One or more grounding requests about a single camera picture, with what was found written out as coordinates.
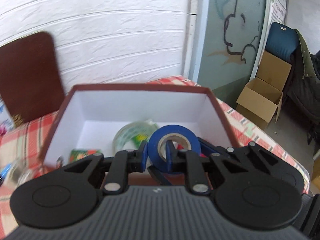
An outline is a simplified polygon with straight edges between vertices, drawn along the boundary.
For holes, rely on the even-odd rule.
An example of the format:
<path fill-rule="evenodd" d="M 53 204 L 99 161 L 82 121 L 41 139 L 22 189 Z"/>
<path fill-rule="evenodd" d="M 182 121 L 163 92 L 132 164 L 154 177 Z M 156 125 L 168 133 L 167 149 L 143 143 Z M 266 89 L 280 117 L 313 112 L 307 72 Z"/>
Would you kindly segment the blue tape roll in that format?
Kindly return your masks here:
<path fill-rule="evenodd" d="M 148 156 L 156 168 L 168 173 L 166 143 L 170 140 L 176 150 L 192 150 L 201 154 L 201 146 L 197 136 L 180 125 L 166 125 L 157 129 L 148 142 Z"/>

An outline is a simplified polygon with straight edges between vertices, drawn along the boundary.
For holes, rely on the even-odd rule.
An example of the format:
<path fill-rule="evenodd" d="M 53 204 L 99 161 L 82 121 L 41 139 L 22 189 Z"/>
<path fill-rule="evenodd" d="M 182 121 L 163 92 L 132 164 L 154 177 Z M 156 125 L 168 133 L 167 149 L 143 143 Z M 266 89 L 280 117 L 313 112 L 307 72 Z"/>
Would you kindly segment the bag of white beads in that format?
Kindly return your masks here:
<path fill-rule="evenodd" d="M 27 168 L 22 160 L 15 160 L 9 168 L 5 177 L 4 184 L 12 189 L 32 180 L 36 175 L 36 171 Z"/>

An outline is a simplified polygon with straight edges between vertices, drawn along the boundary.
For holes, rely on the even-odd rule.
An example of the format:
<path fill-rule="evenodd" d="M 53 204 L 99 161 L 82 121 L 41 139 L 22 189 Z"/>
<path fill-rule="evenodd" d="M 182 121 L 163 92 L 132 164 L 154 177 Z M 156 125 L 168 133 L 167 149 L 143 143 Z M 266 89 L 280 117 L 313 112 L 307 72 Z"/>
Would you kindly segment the clear printed tape roll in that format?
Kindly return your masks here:
<path fill-rule="evenodd" d="M 115 155 L 119 151 L 139 149 L 143 141 L 148 142 L 159 126 L 152 120 L 135 121 L 123 126 L 114 136 L 112 150 Z"/>

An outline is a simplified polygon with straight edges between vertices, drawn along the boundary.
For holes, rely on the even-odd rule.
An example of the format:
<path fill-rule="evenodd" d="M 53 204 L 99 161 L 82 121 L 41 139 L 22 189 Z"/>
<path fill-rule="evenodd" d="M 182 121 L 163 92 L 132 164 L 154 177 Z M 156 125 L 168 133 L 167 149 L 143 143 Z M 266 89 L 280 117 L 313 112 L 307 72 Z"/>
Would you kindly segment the green card packet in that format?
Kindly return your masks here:
<path fill-rule="evenodd" d="M 85 158 L 88 155 L 93 155 L 93 154 L 100 154 L 101 150 L 97 149 L 73 149 L 71 150 L 71 153 L 69 155 L 69 163 L 73 163 L 75 161 L 78 161 L 82 158 Z"/>

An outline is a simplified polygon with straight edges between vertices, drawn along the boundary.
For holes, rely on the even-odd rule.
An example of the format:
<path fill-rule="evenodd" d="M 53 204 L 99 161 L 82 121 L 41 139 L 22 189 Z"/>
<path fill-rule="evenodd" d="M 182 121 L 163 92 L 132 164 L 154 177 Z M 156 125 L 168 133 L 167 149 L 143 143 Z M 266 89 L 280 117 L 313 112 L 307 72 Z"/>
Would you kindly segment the brown open storage box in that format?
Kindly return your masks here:
<path fill-rule="evenodd" d="M 116 133 L 137 121 L 181 125 L 213 145 L 238 146 L 208 88 L 137 83 L 76 85 L 63 101 L 39 159 L 54 168 L 59 158 L 67 159 L 77 147 L 97 148 L 110 157 Z"/>

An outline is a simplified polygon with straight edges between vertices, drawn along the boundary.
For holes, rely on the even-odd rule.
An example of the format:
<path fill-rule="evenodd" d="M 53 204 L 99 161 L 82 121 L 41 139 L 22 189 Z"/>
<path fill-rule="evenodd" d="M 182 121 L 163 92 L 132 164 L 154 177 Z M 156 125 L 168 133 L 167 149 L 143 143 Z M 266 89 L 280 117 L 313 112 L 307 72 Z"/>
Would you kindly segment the open cardboard box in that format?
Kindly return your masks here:
<path fill-rule="evenodd" d="M 290 70 L 291 64 L 264 51 L 256 77 L 243 88 L 236 110 L 265 130 L 273 118 L 279 117 Z"/>

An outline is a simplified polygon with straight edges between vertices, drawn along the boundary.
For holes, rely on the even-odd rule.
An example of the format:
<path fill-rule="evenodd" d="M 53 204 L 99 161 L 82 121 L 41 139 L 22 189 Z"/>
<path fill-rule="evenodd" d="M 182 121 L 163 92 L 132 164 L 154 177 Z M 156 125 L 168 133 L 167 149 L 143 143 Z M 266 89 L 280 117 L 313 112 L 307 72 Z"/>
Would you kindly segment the dark green jacket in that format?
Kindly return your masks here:
<path fill-rule="evenodd" d="M 319 125 L 319 52 L 310 53 L 302 34 L 295 30 L 298 46 L 291 54 L 288 96 L 316 126 Z"/>

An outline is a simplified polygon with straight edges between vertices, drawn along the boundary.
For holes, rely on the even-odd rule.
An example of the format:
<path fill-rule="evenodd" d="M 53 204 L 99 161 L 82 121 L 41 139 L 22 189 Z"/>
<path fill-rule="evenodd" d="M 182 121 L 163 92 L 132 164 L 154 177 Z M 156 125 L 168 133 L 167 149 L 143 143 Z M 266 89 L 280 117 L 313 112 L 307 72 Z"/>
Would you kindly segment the floral white pillow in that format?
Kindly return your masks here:
<path fill-rule="evenodd" d="M 7 132 L 15 128 L 12 117 L 3 101 L 0 99 L 0 136 L 5 135 Z"/>

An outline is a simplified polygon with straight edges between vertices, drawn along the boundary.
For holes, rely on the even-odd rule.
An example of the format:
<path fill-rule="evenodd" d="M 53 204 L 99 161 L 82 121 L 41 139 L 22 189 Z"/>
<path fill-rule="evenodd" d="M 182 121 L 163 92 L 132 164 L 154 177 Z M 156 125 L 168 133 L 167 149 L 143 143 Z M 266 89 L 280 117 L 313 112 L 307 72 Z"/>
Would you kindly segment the blue chair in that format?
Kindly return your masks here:
<path fill-rule="evenodd" d="M 279 59 L 291 63 L 291 54 L 299 44 L 298 34 L 290 27 L 273 22 L 270 26 L 265 50 Z"/>

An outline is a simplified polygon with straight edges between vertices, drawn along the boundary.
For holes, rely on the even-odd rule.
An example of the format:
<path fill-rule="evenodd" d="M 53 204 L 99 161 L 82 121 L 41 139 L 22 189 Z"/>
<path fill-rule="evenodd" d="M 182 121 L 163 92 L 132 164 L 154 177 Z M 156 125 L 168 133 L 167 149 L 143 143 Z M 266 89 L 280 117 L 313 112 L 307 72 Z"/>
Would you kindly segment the cartoon wall panel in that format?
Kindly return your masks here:
<path fill-rule="evenodd" d="M 209 0 L 198 83 L 216 89 L 251 75 L 266 0 Z"/>

